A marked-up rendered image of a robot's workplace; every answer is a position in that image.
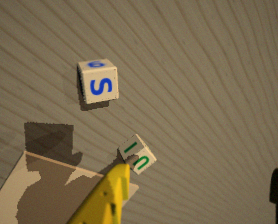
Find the tan block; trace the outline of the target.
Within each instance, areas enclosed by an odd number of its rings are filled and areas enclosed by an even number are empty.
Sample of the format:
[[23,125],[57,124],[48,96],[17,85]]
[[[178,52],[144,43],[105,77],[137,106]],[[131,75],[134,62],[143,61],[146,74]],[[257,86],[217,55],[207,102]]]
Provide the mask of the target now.
[[78,62],[77,71],[85,104],[119,98],[117,68],[108,59]]
[[156,161],[153,153],[137,134],[119,146],[118,151],[124,163],[136,174],[140,174]]

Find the tan flat mat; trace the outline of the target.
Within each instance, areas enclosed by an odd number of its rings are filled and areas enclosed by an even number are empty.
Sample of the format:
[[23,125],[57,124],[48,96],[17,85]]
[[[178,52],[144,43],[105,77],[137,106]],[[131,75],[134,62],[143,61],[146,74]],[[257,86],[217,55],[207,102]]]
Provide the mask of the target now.
[[0,188],[0,224],[66,224],[102,177],[24,150]]

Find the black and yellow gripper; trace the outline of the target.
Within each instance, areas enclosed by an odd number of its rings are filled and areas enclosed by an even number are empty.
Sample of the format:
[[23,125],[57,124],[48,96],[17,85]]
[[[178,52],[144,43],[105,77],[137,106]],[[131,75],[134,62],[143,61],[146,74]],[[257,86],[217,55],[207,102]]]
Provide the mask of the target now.
[[[96,184],[66,224],[120,224],[122,200],[128,200],[130,167],[113,166]],[[276,204],[278,224],[278,168],[270,183],[269,201]]]

